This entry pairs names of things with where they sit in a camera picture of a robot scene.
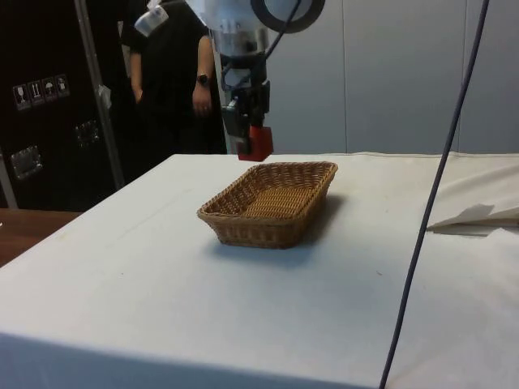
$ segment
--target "hand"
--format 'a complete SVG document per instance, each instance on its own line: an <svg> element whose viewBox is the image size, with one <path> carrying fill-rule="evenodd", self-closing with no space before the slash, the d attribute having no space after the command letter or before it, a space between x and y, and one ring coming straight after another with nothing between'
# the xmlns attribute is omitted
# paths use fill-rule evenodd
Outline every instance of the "hand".
<svg viewBox="0 0 519 389"><path fill-rule="evenodd" d="M196 83L193 91L193 110L195 115L199 117L206 117L212 111L211 89L209 86L204 87Z"/></svg>
<svg viewBox="0 0 519 389"><path fill-rule="evenodd" d="M133 91L133 94L135 96L135 102L138 104L143 99L143 90L137 89Z"/></svg>

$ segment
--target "wristwatch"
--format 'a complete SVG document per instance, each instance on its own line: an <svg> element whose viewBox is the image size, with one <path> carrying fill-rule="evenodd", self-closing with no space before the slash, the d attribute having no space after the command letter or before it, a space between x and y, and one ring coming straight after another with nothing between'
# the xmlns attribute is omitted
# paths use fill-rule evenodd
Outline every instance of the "wristwatch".
<svg viewBox="0 0 519 389"><path fill-rule="evenodd" d="M203 87L207 87L209 85L209 76L205 73L198 75L196 77L196 82L202 85Z"/></svg>

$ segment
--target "cable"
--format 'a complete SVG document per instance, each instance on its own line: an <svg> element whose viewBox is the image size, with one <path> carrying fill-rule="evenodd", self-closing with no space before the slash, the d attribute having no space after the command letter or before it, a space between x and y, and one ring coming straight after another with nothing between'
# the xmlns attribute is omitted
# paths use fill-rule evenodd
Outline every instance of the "cable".
<svg viewBox="0 0 519 389"><path fill-rule="evenodd" d="M438 167L438 172L436 173L434 184L431 189L431 194L429 196L429 200L427 201L425 214L423 216L422 225L420 227L420 232L418 234L418 240L416 241L416 246L414 247L413 258L411 259L409 272L408 272L407 278L405 280L405 287L404 287L404 292L403 292L402 299L401 299L400 310L398 311L397 325L395 326L395 331L393 333L391 348L389 349L388 360L386 361L386 366L384 367L384 372L382 374L382 379L380 381L379 389L385 389L386 384L388 382L388 376L389 376L389 372L391 370L392 361L393 361L393 358L395 357L395 352L396 352L397 346L398 346L398 340L400 339L402 324L404 323L405 308L407 307L407 300L409 299L411 284L413 283L414 271L416 270L416 265L418 263L420 251L422 250L423 239L424 239L426 231L427 231L427 225L429 224L429 218L431 217L431 212L432 212L432 208L435 203L436 195L438 194L438 189L440 187L441 179L444 175L448 155L451 151L451 147L453 146L453 141L454 141L454 136L456 134L457 124L458 124L458 122L460 120L460 116L461 116L461 109L463 108L463 104L465 103L465 97L466 97L467 91L469 89L470 80L472 79L472 74L474 72L474 66L476 64L476 59L478 58L479 46L481 44L481 38L483 36L483 29L485 28L485 21L487 19L489 3L490 3L490 0L483 0L481 15L479 16L478 30L476 32L476 37L474 39L474 46L472 48L472 54L470 55L469 66L467 68L467 73L466 73L465 79L463 80L463 84L461 87L461 93L460 93L460 96L459 96L459 99L457 102L457 106L456 106L456 111L454 112L453 122L451 124L451 128L448 133L447 142L445 143L444 153L441 156L440 166Z"/></svg>
<svg viewBox="0 0 519 389"><path fill-rule="evenodd" d="M301 6L302 0L298 0L298 2L295 4L294 9L292 12L290 12L289 18L286 20L285 25L283 28L279 31L279 34L277 34L276 40L272 43L270 48L268 49L265 56L261 59L260 62L252 69L251 73L243 77L236 85L233 87L228 87L225 83L222 83L223 88L226 92L233 92L239 88L241 88L244 84L248 83L256 74L260 71L262 71L263 66L268 61L274 50L276 49L277 45L279 45L279 42L281 41L281 38L286 34L286 31L288 30L290 24L292 23L292 20L294 20L295 14L298 13L299 6Z"/></svg>

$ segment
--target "wicker basket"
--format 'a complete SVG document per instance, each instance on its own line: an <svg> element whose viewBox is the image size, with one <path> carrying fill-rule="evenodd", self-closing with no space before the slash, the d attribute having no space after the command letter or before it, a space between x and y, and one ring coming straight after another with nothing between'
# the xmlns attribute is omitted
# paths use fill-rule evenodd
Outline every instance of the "wicker basket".
<svg viewBox="0 0 519 389"><path fill-rule="evenodd" d="M257 165L200 208L198 216L226 245L296 246L337 169L328 162Z"/></svg>

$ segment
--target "gray wall panel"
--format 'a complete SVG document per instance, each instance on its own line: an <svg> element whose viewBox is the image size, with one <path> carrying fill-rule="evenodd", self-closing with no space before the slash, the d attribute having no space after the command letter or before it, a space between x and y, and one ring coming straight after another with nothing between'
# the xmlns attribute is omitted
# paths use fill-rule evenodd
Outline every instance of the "gray wall panel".
<svg viewBox="0 0 519 389"><path fill-rule="evenodd" d="M320 19L285 36L268 62L267 124L278 154L346 150L342 6L342 0L328 0Z"/></svg>
<svg viewBox="0 0 519 389"><path fill-rule="evenodd" d="M348 152L442 150L465 10L466 0L344 1Z"/></svg>
<svg viewBox="0 0 519 389"><path fill-rule="evenodd" d="M465 63L482 0L469 0ZM519 1L491 0L461 119L463 152L519 152Z"/></svg>

